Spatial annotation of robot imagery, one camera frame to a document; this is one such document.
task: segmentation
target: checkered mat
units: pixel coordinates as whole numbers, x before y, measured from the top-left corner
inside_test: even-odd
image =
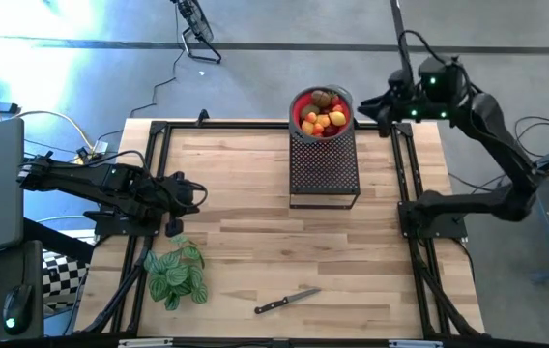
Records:
[[[87,274],[89,264],[62,255],[43,259],[44,304],[53,311],[74,305],[79,282]]]

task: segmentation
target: computer mouse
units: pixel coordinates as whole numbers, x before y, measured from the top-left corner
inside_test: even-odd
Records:
[[[7,334],[21,334],[32,320],[32,285],[17,285],[6,294],[2,318]]]

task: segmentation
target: black knife handle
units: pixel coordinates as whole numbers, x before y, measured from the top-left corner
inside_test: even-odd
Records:
[[[271,309],[275,309],[277,307],[280,307],[282,305],[286,305],[287,304],[287,298],[283,298],[283,300],[281,301],[275,301],[273,303],[269,303],[269,304],[266,304],[264,306],[261,306],[261,307],[256,307],[255,308],[255,314],[262,314],[264,312],[267,312]]]

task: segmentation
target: floor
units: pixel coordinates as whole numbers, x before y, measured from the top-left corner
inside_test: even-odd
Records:
[[[193,118],[206,108],[214,118],[286,118],[290,99],[302,88],[337,83],[358,104],[384,92],[388,76],[400,67],[388,0],[201,3],[215,42],[228,44],[229,49],[221,51],[223,63],[183,57],[176,67],[177,80],[158,88],[158,105],[134,117]],[[407,28],[420,31],[433,45],[465,52],[461,60],[472,80],[497,97],[510,130],[520,117],[549,117],[549,0],[400,4]],[[181,30],[185,26],[181,20]],[[128,42],[131,47],[136,46],[131,42],[174,43],[175,31],[168,1],[0,0],[0,37],[77,40],[81,46],[89,41]],[[150,102],[153,86],[172,76],[172,62],[180,53],[39,48],[36,42],[0,38],[0,102],[66,113],[93,140],[120,130],[133,108]],[[309,51],[302,44],[322,50]],[[424,57],[413,54],[413,64]],[[446,124],[440,125],[440,132],[451,173],[477,184],[501,173],[484,149],[463,133]],[[47,115],[28,116],[26,137],[71,151],[83,146],[67,122]],[[120,136],[106,140],[115,147]],[[533,152],[549,152],[549,128],[531,130],[523,142]],[[28,152],[46,150],[26,144]],[[69,160],[72,155],[56,152],[54,157]],[[456,181],[453,189],[470,191]],[[25,196],[25,215],[32,219],[94,209],[93,203],[59,192]],[[549,268],[549,246],[538,220],[536,210],[521,223],[480,215],[466,218],[485,328],[496,337],[549,342],[549,282],[530,282],[532,272]],[[80,229],[93,224],[66,219],[48,226]]]

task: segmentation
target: desk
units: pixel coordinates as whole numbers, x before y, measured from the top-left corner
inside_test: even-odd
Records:
[[[145,152],[151,121],[127,120],[120,151]],[[450,193],[436,125],[413,127],[425,189]],[[356,136],[361,178],[356,206],[290,210],[287,130],[174,130],[165,174],[182,170],[210,191],[201,213],[183,217],[186,235],[206,258],[210,298],[202,305],[182,298],[176,311],[167,312],[147,293],[139,335],[421,337],[409,249],[395,210],[399,188],[391,142],[377,131],[358,130]],[[153,173],[158,158],[159,145]],[[119,160],[141,165],[133,156]],[[126,237],[112,237],[95,250],[77,329],[90,324],[116,290],[126,243]],[[483,331],[468,259],[452,241],[435,244],[446,293]],[[157,255],[171,248],[164,236],[155,238]],[[263,315],[253,313],[257,305],[315,286],[322,292]],[[123,328],[132,298],[133,290]],[[435,303],[428,300],[438,327]]]

